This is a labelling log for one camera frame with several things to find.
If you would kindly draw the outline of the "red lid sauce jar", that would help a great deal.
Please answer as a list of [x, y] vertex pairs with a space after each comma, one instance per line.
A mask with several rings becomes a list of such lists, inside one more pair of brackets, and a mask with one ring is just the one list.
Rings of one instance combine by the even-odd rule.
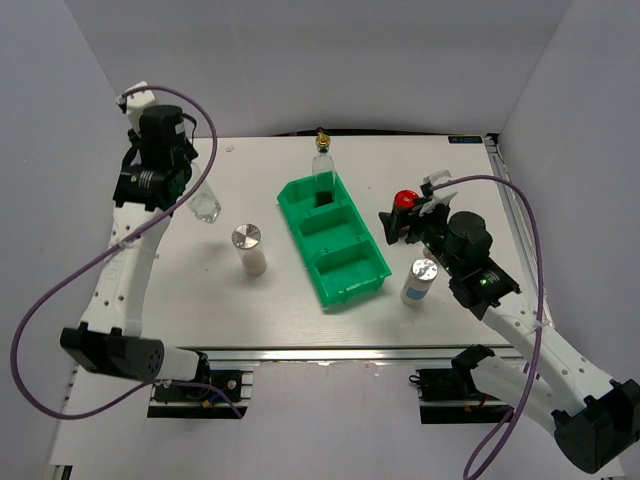
[[412, 190], [403, 189], [394, 195], [393, 208], [407, 210], [415, 206], [415, 202], [420, 196]]

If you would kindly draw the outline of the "blue label shaker jar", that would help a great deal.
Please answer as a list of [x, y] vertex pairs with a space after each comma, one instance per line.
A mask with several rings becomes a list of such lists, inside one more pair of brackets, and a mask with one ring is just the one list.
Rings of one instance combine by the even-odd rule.
[[401, 300], [406, 305], [413, 305], [424, 300], [437, 275], [438, 265], [433, 260], [429, 258], [416, 259], [411, 264], [401, 289]]

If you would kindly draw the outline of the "glass oil bottle gold spout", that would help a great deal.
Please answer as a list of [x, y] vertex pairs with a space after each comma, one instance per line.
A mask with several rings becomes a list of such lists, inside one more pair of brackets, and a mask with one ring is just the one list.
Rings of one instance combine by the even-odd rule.
[[321, 207], [334, 201], [335, 165], [329, 153], [330, 137], [322, 128], [316, 130], [315, 144], [317, 154], [312, 160], [312, 175], [315, 203]]

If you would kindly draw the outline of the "white powder shaker jar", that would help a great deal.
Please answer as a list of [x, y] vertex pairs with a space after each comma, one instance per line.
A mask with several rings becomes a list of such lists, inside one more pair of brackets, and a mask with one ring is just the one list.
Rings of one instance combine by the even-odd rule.
[[254, 224], [237, 226], [231, 234], [231, 242], [248, 275], [260, 276], [267, 269], [267, 261], [262, 250], [262, 232]]

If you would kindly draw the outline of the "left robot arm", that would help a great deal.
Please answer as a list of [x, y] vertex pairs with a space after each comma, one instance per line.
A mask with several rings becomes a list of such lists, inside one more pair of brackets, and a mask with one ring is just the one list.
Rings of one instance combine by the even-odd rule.
[[78, 327], [66, 328], [61, 347], [94, 374], [152, 382], [177, 380], [188, 398], [211, 387], [201, 354], [142, 335], [144, 298], [160, 241], [191, 178], [197, 154], [174, 105], [143, 108], [130, 130], [113, 194], [113, 224], [97, 286]]

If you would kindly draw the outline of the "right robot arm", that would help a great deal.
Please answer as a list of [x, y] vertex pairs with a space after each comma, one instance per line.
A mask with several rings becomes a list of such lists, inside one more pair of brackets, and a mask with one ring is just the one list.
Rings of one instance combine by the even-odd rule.
[[484, 219], [452, 213], [439, 204], [394, 207], [379, 215], [388, 244], [421, 242], [449, 276], [454, 298], [529, 364], [522, 372], [484, 345], [466, 348], [447, 370], [420, 371], [425, 401], [475, 400], [483, 395], [515, 405], [554, 438], [565, 457], [596, 473], [639, 440], [639, 385], [619, 382], [572, 347], [539, 310], [528, 305], [518, 283], [490, 257], [492, 237]]

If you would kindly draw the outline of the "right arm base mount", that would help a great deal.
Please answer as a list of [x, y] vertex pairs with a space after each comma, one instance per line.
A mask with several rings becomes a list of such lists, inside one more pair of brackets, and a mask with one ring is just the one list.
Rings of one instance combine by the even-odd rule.
[[419, 369], [409, 382], [417, 389], [425, 425], [497, 424], [510, 409], [496, 397], [466, 386], [452, 368]]

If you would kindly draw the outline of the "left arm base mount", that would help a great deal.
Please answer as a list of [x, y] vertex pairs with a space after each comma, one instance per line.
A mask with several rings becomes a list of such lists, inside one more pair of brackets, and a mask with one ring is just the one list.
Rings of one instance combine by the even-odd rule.
[[202, 360], [193, 380], [165, 380], [152, 387], [150, 419], [240, 420], [248, 410], [253, 368], [237, 362]]

